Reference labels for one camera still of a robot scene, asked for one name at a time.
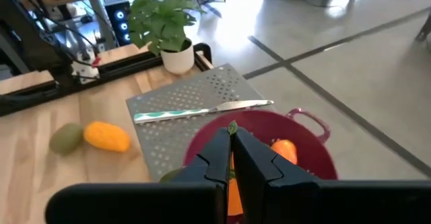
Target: concrete floor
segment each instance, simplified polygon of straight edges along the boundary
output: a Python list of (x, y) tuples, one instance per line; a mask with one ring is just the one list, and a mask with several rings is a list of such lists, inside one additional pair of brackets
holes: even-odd
[(187, 35), (278, 112), (302, 107), (327, 122), (341, 179), (431, 178), (431, 54), (413, 41), (431, 1), (318, 1), (212, 3)]

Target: knife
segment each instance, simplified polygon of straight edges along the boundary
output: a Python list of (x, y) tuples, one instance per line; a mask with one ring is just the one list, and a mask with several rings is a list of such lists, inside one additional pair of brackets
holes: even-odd
[(160, 120), (170, 120), (175, 118), (197, 116), (207, 113), (223, 112), (227, 110), (243, 109), (254, 106), (266, 106), (274, 104), (272, 100), (241, 100), (234, 102), (226, 102), (213, 108), (207, 109), (195, 109), (195, 110), (175, 110), (167, 112), (149, 112), (149, 113), (138, 113), (133, 116), (135, 124), (156, 122)]

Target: potted plant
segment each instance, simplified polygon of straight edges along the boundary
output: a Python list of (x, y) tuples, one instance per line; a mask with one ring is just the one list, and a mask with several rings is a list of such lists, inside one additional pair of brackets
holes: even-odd
[(193, 0), (134, 0), (129, 14), (129, 34), (138, 48), (147, 45), (162, 55), (166, 69), (175, 74), (193, 67), (193, 45), (184, 32), (196, 19), (189, 13), (203, 11)]

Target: perforated metal sheet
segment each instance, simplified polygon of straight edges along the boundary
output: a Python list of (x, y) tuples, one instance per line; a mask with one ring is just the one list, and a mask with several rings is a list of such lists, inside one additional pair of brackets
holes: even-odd
[[(260, 99), (232, 66), (223, 65), (130, 98), (127, 106), (133, 117), (136, 113), (211, 108), (223, 102)], [(158, 181), (165, 173), (180, 167), (193, 135), (220, 114), (223, 113), (135, 124), (153, 179)]]

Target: white pot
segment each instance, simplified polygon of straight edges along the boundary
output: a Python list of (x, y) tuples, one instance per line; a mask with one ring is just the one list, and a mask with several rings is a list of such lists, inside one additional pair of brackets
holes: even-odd
[(163, 65), (171, 73), (183, 74), (190, 70), (195, 64), (195, 55), (193, 54), (193, 44), (181, 52), (161, 51)]

